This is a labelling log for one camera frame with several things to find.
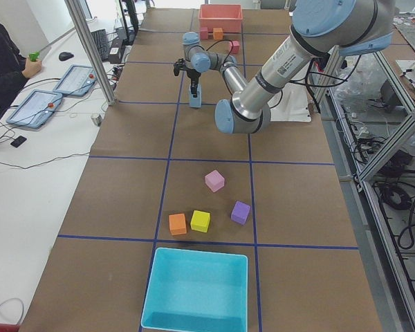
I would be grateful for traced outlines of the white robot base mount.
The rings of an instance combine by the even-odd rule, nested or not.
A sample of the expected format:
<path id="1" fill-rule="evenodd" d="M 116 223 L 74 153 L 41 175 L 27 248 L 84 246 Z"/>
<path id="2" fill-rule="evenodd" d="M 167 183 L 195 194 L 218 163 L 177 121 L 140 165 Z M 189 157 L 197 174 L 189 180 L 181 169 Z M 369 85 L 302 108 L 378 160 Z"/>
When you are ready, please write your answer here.
<path id="1" fill-rule="evenodd" d="M 306 88 L 287 84 L 268 102 L 272 122 L 310 122 Z"/>

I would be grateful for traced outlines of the person's hand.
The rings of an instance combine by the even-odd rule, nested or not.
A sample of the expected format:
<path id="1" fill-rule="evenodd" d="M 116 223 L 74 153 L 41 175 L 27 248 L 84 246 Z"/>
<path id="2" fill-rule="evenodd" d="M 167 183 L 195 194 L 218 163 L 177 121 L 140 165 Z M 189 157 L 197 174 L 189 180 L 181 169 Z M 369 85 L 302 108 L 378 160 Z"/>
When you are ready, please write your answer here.
<path id="1" fill-rule="evenodd" d="M 41 70 L 42 70 L 42 61 L 39 59 L 36 59 L 35 61 L 31 61 L 30 58 L 28 57 L 26 58 L 25 68 L 21 73 L 25 78 L 30 79 L 36 76 L 36 74 L 38 74 Z"/>

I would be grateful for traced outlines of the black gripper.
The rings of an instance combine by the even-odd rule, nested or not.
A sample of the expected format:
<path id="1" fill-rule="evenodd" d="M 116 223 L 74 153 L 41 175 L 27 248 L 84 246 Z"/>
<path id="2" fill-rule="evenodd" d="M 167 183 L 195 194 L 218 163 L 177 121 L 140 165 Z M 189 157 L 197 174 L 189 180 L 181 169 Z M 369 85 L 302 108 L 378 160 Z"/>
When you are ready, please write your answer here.
<path id="1" fill-rule="evenodd" d="M 201 74 L 195 70 L 195 69 L 187 69 L 186 70 L 187 76 L 191 79 L 191 84 L 190 84 L 190 93 L 193 94 L 194 98 L 197 98 L 198 96 L 198 82 L 199 82 L 199 78 L 201 76 Z"/>

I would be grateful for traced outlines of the person's dark sleeved forearm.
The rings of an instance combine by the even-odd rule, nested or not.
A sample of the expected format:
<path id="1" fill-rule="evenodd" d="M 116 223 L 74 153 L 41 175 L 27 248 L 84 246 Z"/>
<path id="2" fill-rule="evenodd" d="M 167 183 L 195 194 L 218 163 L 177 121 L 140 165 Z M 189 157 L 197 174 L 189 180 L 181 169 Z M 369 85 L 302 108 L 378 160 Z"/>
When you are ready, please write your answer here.
<path id="1" fill-rule="evenodd" d="M 28 81 L 23 75 L 25 65 L 26 58 L 0 24 L 0 118 Z"/>

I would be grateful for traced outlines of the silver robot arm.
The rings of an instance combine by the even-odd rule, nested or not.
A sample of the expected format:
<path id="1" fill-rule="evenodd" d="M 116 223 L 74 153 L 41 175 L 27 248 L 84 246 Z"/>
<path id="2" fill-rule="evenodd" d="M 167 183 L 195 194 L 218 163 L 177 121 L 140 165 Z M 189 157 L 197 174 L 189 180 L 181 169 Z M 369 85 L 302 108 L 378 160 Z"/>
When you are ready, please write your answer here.
<path id="1" fill-rule="evenodd" d="M 313 58 L 324 57 L 334 46 L 341 56 L 364 55 L 391 43 L 395 1 L 297 1 L 290 35 L 247 81 L 230 55 L 204 50 L 197 33 L 183 35 L 183 58 L 174 74 L 185 71 L 191 92 L 208 70 L 220 72 L 232 96 L 220 100 L 214 119 L 222 133 L 256 133 L 270 122 L 269 101 Z"/>

